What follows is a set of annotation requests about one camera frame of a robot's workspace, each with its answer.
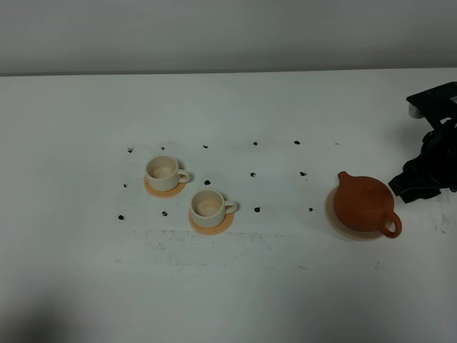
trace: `teapot handle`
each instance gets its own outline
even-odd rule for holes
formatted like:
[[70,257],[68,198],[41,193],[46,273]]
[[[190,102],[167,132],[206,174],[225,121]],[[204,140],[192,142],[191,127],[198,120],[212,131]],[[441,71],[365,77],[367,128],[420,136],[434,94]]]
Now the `teapot handle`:
[[401,233],[401,220],[400,220],[400,218],[398,218],[398,216],[394,212],[387,213],[385,215],[385,217],[392,220],[393,224],[395,225],[395,231],[392,232],[391,230],[389,230],[386,227],[385,222],[383,222],[383,224],[379,227],[379,231],[381,231],[381,233],[384,236],[388,237],[388,238],[396,238],[396,237],[398,237],[400,235],[400,233]]

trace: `white tabletop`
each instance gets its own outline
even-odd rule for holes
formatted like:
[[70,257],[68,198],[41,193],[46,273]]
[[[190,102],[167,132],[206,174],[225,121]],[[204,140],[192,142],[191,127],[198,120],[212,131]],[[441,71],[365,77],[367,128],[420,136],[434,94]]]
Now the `white tabletop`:
[[[403,233],[374,242],[336,233],[323,203],[341,171],[399,174],[431,131],[405,98],[456,79],[1,78],[2,311],[59,294],[78,342],[455,342],[457,194],[397,199]],[[194,175],[170,199],[143,187],[159,154]],[[223,234],[189,225],[202,188],[240,204]]]

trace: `teapot spout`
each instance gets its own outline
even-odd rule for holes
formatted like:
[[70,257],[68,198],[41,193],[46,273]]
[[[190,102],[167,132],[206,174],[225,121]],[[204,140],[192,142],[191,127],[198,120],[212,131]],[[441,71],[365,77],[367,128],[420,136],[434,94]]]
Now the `teapot spout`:
[[340,183],[343,182],[344,180],[347,179],[352,179],[353,177],[346,173],[345,171],[342,171],[341,173],[338,174],[338,180],[340,180]]

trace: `clay teapot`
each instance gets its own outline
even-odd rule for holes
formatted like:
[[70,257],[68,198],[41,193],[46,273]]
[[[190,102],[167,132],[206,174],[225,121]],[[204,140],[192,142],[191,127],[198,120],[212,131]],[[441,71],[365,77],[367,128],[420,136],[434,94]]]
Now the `clay teapot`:
[[[379,230],[389,238],[399,236],[401,220],[393,212],[393,196],[385,184],[372,177],[352,177],[345,171],[338,178],[333,206],[343,224],[356,231]],[[394,232],[388,229],[391,222]]]

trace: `cup rim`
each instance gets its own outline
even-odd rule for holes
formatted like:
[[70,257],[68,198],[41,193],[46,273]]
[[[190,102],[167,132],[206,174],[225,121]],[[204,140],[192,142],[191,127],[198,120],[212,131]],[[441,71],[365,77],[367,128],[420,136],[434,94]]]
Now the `cup rim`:
[[[215,213],[213,214],[212,216],[209,216],[209,217],[206,217],[206,216],[201,216],[200,214],[198,214],[197,212],[195,212],[194,208],[192,207],[192,200],[194,200],[195,196],[198,194],[198,193],[201,193],[201,192],[204,192],[204,191],[211,191],[211,192],[214,192],[216,193],[217,195],[219,195],[219,197],[221,198],[222,200],[222,206],[221,208]],[[224,197],[222,196],[222,194],[218,191],[216,191],[215,189],[212,189],[212,188],[205,188],[205,189],[200,189],[199,191],[197,191],[192,197],[191,197],[191,211],[192,211],[192,214],[196,215],[198,218],[203,218],[203,219],[211,219],[211,218],[214,218],[214,217],[217,217],[223,209],[225,209],[225,204],[226,204],[226,200],[224,199]]]
[[[151,175],[149,175],[149,173],[148,173],[148,164],[150,164],[153,160],[158,159],[159,157],[168,157],[168,158],[170,158],[170,159],[172,159],[172,160],[174,161],[174,163],[175,163],[176,166],[175,166],[175,169],[173,170],[173,173],[172,173],[169,177],[165,177],[165,178],[163,178],[163,179],[158,179],[158,178],[156,178],[156,177],[152,177]],[[172,157],[172,156],[169,156],[169,155],[155,156],[155,157],[153,157],[152,159],[150,159],[150,160],[146,163],[146,166],[144,167],[144,171],[146,172],[146,175],[147,175],[148,177],[150,177],[151,179],[160,180],[160,181],[168,180],[168,179],[170,179],[171,177],[174,177],[174,176],[178,173],[178,170],[179,170],[178,160],[175,159],[175,158]]]

